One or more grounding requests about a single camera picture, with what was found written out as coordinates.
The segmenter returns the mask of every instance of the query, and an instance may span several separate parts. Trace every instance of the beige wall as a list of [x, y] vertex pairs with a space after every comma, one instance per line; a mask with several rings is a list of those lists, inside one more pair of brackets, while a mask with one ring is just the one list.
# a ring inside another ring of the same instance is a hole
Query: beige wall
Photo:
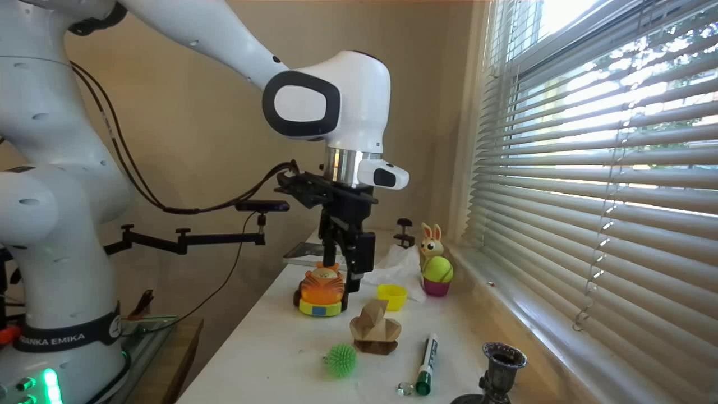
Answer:
[[[365, 49], [394, 73], [394, 112], [387, 157], [411, 171], [402, 194], [380, 192], [370, 226], [394, 229], [399, 216], [445, 222], [463, 91], [472, 2], [336, 2], [336, 0], [230, 0], [246, 24], [287, 65], [301, 68], [340, 49]], [[168, 43], [135, 19], [90, 38], [67, 38], [71, 57], [110, 93], [135, 157], [168, 204], [199, 207], [250, 188], [280, 160], [316, 168], [322, 144], [297, 144], [274, 134], [261, 115], [261, 95], [209, 59]], [[4, 166], [17, 162], [2, 150]], [[280, 270], [280, 253], [316, 226], [319, 211], [293, 203], [289, 214], [270, 216], [267, 248], [247, 244], [238, 275], [200, 316], [207, 318], [200, 366], [247, 315]], [[174, 229], [238, 232], [246, 216], [170, 219], [135, 201], [105, 226], [120, 225], [174, 238]], [[120, 253], [124, 308], [154, 287], [155, 313], [183, 315], [222, 284], [236, 248], [195, 248], [170, 256], [144, 248]]]

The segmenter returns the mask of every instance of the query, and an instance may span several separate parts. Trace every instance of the plush toy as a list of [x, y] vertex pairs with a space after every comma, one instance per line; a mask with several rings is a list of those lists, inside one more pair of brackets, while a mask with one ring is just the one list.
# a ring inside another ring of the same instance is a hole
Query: plush toy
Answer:
[[449, 284], [454, 280], [454, 266], [445, 256], [445, 234], [441, 225], [430, 226], [422, 222], [422, 277], [424, 292], [430, 296], [445, 296], [449, 292]]

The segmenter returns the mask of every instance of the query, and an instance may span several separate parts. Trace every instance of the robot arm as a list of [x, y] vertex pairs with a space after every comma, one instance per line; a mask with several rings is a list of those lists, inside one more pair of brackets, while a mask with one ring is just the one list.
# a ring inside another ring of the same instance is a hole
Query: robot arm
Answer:
[[224, 0], [121, 0], [165, 37], [202, 52], [264, 91], [273, 128], [287, 137], [326, 139], [326, 175], [350, 188], [404, 188], [409, 174], [385, 162], [390, 76], [359, 52], [287, 69], [238, 20]]
[[[348, 263], [347, 292], [358, 292], [361, 275], [374, 270], [376, 259], [376, 237], [365, 232], [376, 203], [374, 187], [409, 185], [406, 171], [382, 160], [390, 103], [387, 65], [368, 54], [342, 52], [326, 64], [287, 69], [250, 33], [224, 0], [121, 2], [158, 31], [259, 85], [266, 118], [276, 132], [326, 139], [326, 174], [319, 180], [326, 182], [319, 192], [324, 266], [335, 266], [340, 244]], [[298, 175], [280, 187], [298, 198], [316, 188], [316, 177]]]
[[121, 0], [165, 37], [212, 57], [257, 87], [287, 68], [261, 45], [224, 0]]

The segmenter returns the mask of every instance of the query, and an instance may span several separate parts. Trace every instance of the marker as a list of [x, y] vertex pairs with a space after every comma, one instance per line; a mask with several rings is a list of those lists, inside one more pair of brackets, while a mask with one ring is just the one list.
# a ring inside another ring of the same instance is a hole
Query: marker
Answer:
[[420, 375], [418, 375], [418, 382], [413, 385], [413, 391], [418, 396], [432, 393], [432, 375], [434, 375], [437, 348], [441, 348], [441, 343], [437, 343], [435, 335], [430, 335], [427, 345], [424, 345], [424, 360], [420, 366]]

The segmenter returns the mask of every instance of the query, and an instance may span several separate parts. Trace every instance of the green ball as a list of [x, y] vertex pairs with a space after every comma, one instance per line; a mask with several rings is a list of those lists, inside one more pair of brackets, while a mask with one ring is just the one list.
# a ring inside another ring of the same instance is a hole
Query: green ball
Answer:
[[432, 284], [451, 284], [454, 280], [454, 268], [445, 256], [432, 256], [424, 268], [424, 279]]
[[353, 345], [335, 345], [324, 360], [330, 377], [343, 379], [350, 377], [358, 369], [358, 350]]

